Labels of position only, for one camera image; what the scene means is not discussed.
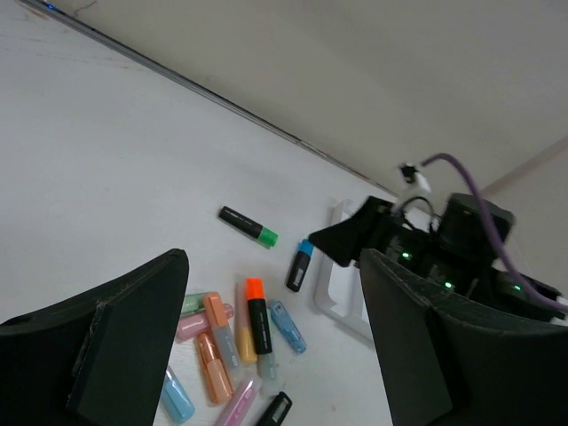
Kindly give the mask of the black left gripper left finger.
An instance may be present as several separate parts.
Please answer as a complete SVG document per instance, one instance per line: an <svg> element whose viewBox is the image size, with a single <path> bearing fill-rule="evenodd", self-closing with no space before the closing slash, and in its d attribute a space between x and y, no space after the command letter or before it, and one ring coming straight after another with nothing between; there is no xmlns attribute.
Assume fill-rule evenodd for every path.
<svg viewBox="0 0 568 426"><path fill-rule="evenodd" d="M174 248L1 325L3 425L151 425L189 275Z"/></svg>

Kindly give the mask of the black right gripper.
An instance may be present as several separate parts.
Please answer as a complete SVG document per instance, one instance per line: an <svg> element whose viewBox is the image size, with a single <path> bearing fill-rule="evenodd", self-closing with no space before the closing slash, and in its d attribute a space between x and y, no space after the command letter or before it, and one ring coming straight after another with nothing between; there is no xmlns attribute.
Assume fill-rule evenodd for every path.
<svg viewBox="0 0 568 426"><path fill-rule="evenodd" d="M417 227L407 218L406 209L416 202L423 202L430 211L426 227ZM366 199L350 218L311 233L308 241L342 267L358 261L361 250L368 246L418 273L433 239L436 218L425 196L413 196L397 209L388 201L381 201L377 208L376 199Z"/></svg>

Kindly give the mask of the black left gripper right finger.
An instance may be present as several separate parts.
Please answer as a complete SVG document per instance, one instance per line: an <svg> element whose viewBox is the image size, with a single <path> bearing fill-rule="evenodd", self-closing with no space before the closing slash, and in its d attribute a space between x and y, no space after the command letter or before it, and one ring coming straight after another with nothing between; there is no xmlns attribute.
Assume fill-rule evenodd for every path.
<svg viewBox="0 0 568 426"><path fill-rule="evenodd" d="M566 327L469 300L373 249L359 269L394 424L566 424Z"/></svg>

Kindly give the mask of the green cap black highlighter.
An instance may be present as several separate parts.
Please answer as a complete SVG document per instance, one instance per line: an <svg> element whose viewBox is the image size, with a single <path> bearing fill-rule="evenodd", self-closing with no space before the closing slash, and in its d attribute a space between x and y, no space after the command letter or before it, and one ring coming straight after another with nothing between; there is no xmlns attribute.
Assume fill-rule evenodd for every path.
<svg viewBox="0 0 568 426"><path fill-rule="evenodd" d="M274 247L278 241L277 233L227 206L219 210L218 217L267 248Z"/></svg>

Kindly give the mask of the orange cap black highlighter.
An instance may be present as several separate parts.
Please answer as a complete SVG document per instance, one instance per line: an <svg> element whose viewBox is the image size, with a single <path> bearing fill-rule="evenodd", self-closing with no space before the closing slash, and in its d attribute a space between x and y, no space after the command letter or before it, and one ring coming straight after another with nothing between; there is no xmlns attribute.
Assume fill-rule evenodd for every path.
<svg viewBox="0 0 568 426"><path fill-rule="evenodd" d="M260 356L272 353L270 324L266 309L264 286L261 278L246 278L245 297L256 354Z"/></svg>

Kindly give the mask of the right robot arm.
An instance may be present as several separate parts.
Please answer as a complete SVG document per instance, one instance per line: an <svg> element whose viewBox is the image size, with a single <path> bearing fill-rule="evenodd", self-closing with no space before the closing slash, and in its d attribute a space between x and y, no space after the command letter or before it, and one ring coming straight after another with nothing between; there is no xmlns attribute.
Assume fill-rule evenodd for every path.
<svg viewBox="0 0 568 426"><path fill-rule="evenodd" d="M419 277L494 309L531 320L565 320L557 309L527 296L508 272L493 267L497 254L485 233L474 198L454 193L442 215L431 214L426 229L413 225L406 209L370 196L351 217L311 233L309 242L336 264L359 261L375 249Z"/></svg>

